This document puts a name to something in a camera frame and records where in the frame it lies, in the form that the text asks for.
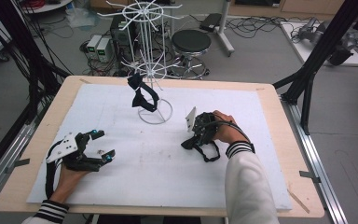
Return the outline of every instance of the wooden table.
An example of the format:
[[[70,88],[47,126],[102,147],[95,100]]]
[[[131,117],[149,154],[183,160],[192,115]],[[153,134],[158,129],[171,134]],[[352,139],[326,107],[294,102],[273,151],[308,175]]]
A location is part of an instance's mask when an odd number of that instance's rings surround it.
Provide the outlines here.
[[[15,168],[0,193],[1,212],[36,212],[38,210],[39,204],[27,203],[27,197],[33,187],[40,164],[45,159],[47,150],[51,146],[71,104],[75,100],[77,91],[82,85],[87,84],[127,85],[127,79],[73,76],[68,77],[64,81],[21,157],[22,159],[30,158],[30,163]],[[322,217],[324,215],[320,198],[312,180],[299,175],[299,171],[308,171],[308,168],[302,158],[289,121],[284,114],[277,92],[272,85],[195,80],[161,80],[159,85],[161,87],[175,88],[256,91],[264,110],[272,142],[277,150],[287,190],[293,205],[293,210],[279,212],[279,217]],[[70,212],[211,217],[225,217],[227,215],[225,209],[101,205],[73,205]]]

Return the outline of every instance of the floor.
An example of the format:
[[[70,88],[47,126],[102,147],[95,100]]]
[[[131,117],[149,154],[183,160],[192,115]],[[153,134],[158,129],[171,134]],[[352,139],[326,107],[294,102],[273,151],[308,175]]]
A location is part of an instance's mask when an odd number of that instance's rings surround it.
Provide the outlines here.
[[[64,16],[63,10],[40,15],[40,22],[44,23],[42,27],[49,30],[46,40],[74,74],[87,74],[87,60],[79,47],[91,35],[105,33],[109,29],[110,20],[98,19],[96,26],[88,29],[71,29],[66,21],[48,24]],[[179,21],[176,28],[180,28],[181,24],[183,28],[198,26],[196,21]],[[301,67],[301,61],[280,28],[271,32],[258,32],[254,38],[246,39],[229,29],[226,34],[235,52],[227,57],[216,35],[210,34],[213,41],[211,50],[201,58],[208,64],[211,74],[204,77],[203,81],[272,84]],[[35,42],[45,54],[40,39]],[[12,61],[0,62],[0,141],[27,105],[27,88],[27,81]],[[283,87],[277,92],[284,93],[286,89]],[[348,222],[358,223],[358,67],[323,66],[320,69],[312,94],[310,135]],[[0,213],[0,223],[21,223],[30,215]],[[81,215],[69,215],[64,221],[68,224],[84,222]],[[146,217],[143,220],[143,223],[160,222],[160,217]],[[331,223],[328,215],[322,218],[280,218],[280,222]],[[203,217],[202,223],[223,221],[221,218]]]

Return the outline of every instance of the sleeve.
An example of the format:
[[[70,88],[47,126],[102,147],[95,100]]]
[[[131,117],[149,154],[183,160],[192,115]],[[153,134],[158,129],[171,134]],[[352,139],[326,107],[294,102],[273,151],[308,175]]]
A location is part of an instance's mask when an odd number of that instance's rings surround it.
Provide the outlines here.
[[[279,223],[263,166],[246,142],[231,144],[226,170],[226,205],[230,224]]]
[[[22,224],[53,224],[63,222],[69,207],[50,200],[44,200],[39,211],[33,216],[25,219]]]

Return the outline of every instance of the chair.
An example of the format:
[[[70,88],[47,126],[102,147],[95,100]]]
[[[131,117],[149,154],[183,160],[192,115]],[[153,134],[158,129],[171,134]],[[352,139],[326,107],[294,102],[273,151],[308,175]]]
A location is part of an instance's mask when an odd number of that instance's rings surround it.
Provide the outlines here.
[[[197,30],[183,30],[172,36],[172,48],[180,56],[173,60],[172,74],[179,78],[208,76],[205,63],[196,58],[205,54],[211,46],[211,38]]]

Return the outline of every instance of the hand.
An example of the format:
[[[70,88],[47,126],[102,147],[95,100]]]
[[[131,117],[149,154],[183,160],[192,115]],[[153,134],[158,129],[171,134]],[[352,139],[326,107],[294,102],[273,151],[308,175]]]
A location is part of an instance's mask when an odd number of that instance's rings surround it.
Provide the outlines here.
[[[74,192],[78,182],[89,172],[69,170],[65,164],[62,164],[58,186],[49,199],[56,203],[65,203]]]
[[[235,122],[235,119],[231,115],[223,114],[218,110],[215,110],[213,114],[216,120],[225,120],[237,124]],[[246,139],[245,136],[243,136],[240,132],[225,124],[219,125],[219,128],[217,129],[217,132],[213,137],[213,140],[215,139],[218,139],[222,142],[229,143],[229,144],[237,141],[249,142],[248,139]]]

